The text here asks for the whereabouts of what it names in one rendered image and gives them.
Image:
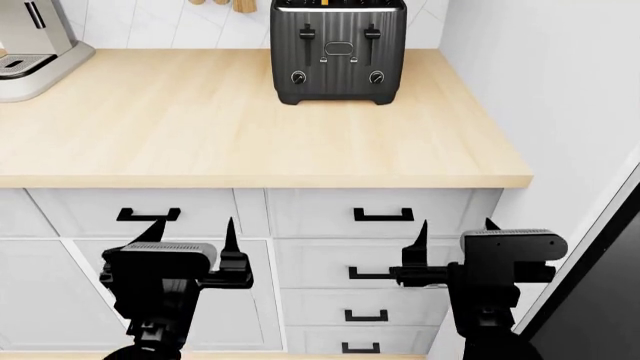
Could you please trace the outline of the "white kitchen base cabinet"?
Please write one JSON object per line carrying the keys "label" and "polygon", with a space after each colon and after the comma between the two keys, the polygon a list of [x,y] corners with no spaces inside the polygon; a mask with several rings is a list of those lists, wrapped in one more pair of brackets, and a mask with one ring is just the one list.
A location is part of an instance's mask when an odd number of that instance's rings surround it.
{"label": "white kitchen base cabinet", "polygon": [[[128,323],[98,280],[102,252],[154,221],[116,221],[122,208],[166,215],[166,242],[224,244],[229,218],[256,277],[249,290],[201,293],[191,351],[340,354],[341,343],[384,354],[426,354],[449,308],[440,286],[405,289],[391,279],[350,280],[348,267],[382,273],[428,221],[428,261],[461,260],[459,237],[483,225],[496,189],[142,189],[0,190],[0,351],[104,351],[131,343]],[[359,222],[367,215],[414,221]],[[388,322],[344,320],[377,316]]]}

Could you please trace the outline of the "silver espresso coffee machine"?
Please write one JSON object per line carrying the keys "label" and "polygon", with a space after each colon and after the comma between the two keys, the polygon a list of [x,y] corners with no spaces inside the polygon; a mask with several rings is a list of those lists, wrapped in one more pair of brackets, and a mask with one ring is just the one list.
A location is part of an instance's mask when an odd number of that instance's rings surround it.
{"label": "silver espresso coffee machine", "polygon": [[60,0],[0,0],[0,103],[35,98],[96,50],[73,33]]}

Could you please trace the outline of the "black glossy tall appliance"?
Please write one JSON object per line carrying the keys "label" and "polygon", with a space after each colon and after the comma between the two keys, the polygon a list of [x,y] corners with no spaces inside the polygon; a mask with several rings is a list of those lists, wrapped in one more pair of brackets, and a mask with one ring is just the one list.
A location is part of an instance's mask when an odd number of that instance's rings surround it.
{"label": "black glossy tall appliance", "polygon": [[543,360],[640,360],[640,161],[606,200],[555,195],[526,223],[569,246],[519,323]]}

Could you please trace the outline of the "black four-slot toaster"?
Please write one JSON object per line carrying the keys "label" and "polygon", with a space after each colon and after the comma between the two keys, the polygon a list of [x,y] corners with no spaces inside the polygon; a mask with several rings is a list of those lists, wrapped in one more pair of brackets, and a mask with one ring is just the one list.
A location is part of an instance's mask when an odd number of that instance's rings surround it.
{"label": "black four-slot toaster", "polygon": [[[270,56],[274,89],[283,104],[307,100],[394,101],[404,64],[407,5],[404,0],[272,0]],[[312,41],[299,38],[310,23]],[[370,41],[371,23],[381,37]],[[307,80],[292,83],[294,71]],[[385,80],[372,84],[372,71]]]}

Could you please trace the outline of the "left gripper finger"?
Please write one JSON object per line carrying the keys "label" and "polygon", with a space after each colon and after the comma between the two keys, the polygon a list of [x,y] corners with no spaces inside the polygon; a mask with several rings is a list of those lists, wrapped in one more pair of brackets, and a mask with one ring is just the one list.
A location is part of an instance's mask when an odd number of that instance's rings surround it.
{"label": "left gripper finger", "polygon": [[150,227],[143,233],[137,236],[132,242],[161,242],[166,227],[166,221],[164,219],[155,221]]}
{"label": "left gripper finger", "polygon": [[249,272],[249,257],[240,251],[233,218],[229,218],[224,248],[220,252],[220,272]]}

